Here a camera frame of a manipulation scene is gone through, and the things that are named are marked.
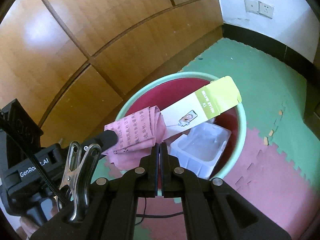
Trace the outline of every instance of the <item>white wall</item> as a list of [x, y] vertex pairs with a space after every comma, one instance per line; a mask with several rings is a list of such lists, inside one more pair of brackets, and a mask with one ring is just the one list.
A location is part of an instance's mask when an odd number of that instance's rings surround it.
[[313, 62], [319, 21], [305, 0], [259, 0], [274, 6], [273, 19], [245, 11], [244, 0], [220, 0], [225, 23], [274, 38]]

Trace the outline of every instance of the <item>smartphone picture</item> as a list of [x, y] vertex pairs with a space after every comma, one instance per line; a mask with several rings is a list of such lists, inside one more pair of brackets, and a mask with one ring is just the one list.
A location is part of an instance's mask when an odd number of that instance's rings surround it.
[[189, 123], [194, 120], [198, 115], [195, 111], [191, 110], [189, 113], [187, 113], [184, 117], [182, 117], [179, 120], [179, 126], [186, 126], [189, 125]]

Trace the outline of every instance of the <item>outlet plate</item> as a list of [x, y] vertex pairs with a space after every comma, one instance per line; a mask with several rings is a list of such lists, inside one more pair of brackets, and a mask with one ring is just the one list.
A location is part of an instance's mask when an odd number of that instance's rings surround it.
[[259, 1], [244, 0], [244, 6], [246, 12], [259, 13]]
[[267, 16], [272, 19], [274, 8], [271, 5], [259, 2], [259, 14]]

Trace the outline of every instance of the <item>black cable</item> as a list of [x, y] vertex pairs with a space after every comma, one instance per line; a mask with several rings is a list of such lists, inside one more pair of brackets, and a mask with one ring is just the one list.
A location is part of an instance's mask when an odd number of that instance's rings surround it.
[[[144, 211], [143, 211], [143, 214], [144, 214], [144, 215], [146, 214], [146, 209], [147, 209], [147, 198], [144, 197]], [[143, 220], [144, 220], [144, 217], [142, 217], [141, 221], [138, 222], [138, 223], [136, 223], [135, 226], [141, 224]]]
[[183, 215], [182, 212], [170, 214], [170, 215], [146, 215], [146, 209], [147, 209], [147, 198], [144, 198], [145, 204], [144, 204], [144, 211], [143, 214], [136, 214], [136, 217], [142, 218], [140, 222], [136, 223], [135, 226], [141, 224], [145, 218], [171, 218], [179, 215]]
[[41, 166], [37, 158], [34, 156], [28, 144], [20, 137], [16, 130], [14, 130], [2, 117], [0, 113], [0, 129], [2, 129], [7, 135], [11, 137], [11, 139], [19, 146], [19, 148], [24, 152], [24, 154], [29, 158], [34, 167], [39, 172], [40, 176], [44, 180], [44, 182], [48, 185], [50, 190], [57, 195], [58, 198], [65, 204], [68, 203], [65, 196], [60, 192], [58, 187], [54, 184], [51, 178], [48, 176], [47, 172]]
[[172, 218], [175, 216], [179, 216], [179, 215], [183, 215], [183, 211], [182, 212], [178, 212], [178, 213], [174, 213], [174, 214], [170, 214], [170, 215], [145, 215], [145, 214], [137, 214], [138, 218]]

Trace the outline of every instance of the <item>mint green trash can rim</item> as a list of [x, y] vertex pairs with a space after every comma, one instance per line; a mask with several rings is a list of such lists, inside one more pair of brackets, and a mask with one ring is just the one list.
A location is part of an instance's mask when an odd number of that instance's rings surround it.
[[[201, 72], [178, 72], [175, 74], [171, 74], [171, 75], [159, 78], [153, 81], [152, 83], [146, 85], [145, 87], [141, 88], [138, 92], [136, 92], [121, 108], [120, 112], [116, 117], [116, 121], [123, 118], [127, 113], [127, 111], [129, 110], [129, 108], [133, 105], [133, 103], [143, 94], [145, 94], [152, 88], [158, 85], [161, 85], [162, 83], [165, 83], [167, 81], [171, 81], [174, 79], [179, 79], [179, 78], [200, 78], [207, 81], [213, 81], [213, 80], [219, 79], [216, 76], [213, 76], [207, 73], [201, 73]], [[245, 117], [245, 112], [244, 112], [242, 103], [239, 103], [236, 106], [236, 111], [237, 111], [237, 117], [238, 117], [238, 138], [236, 141], [236, 145], [229, 160], [223, 166], [223, 168], [214, 176], [215, 178], [218, 177], [223, 179], [228, 174], [228, 172], [236, 164], [236, 161], [238, 160], [244, 146], [245, 136], [247, 132], [247, 120]]]

